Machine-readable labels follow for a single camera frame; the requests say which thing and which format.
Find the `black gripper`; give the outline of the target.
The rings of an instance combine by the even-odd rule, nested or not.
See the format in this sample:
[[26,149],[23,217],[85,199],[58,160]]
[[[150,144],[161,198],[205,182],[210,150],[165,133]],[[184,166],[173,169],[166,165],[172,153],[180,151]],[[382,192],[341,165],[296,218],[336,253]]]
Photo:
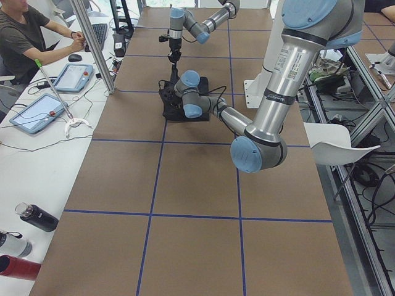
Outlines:
[[165,105],[173,109],[182,107],[182,99],[175,94],[173,87],[165,88]]
[[182,39],[169,39],[170,53],[168,59],[172,64],[177,64],[181,57]]

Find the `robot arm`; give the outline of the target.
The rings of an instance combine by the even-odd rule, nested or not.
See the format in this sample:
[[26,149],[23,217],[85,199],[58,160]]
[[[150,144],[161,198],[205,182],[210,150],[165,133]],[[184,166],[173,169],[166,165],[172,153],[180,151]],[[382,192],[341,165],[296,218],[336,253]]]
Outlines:
[[240,1],[219,1],[222,8],[209,18],[199,23],[189,10],[172,7],[170,9],[170,25],[166,35],[159,38],[160,42],[169,42],[168,59],[176,64],[181,57],[183,30],[186,29],[199,44],[204,44],[210,35],[227,20],[234,19],[239,11]]
[[287,155],[281,127],[314,58],[321,50],[360,41],[364,7],[363,1],[285,1],[278,6],[283,45],[253,119],[221,97],[202,95],[198,89],[201,78],[194,70],[175,75],[167,91],[186,118],[209,112],[236,133],[230,153],[240,171],[255,173],[276,167]]

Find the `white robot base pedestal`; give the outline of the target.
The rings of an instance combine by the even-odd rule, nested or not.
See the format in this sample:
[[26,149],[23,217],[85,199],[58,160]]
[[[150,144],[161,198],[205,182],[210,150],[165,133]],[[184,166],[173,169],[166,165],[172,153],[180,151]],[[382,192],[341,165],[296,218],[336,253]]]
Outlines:
[[246,107],[249,109],[256,109],[259,107],[264,91],[268,86],[278,55],[283,46],[283,40],[281,37],[283,27],[284,25],[281,16],[275,17],[272,30],[270,32],[268,46],[264,55],[262,70],[254,80],[244,80]]

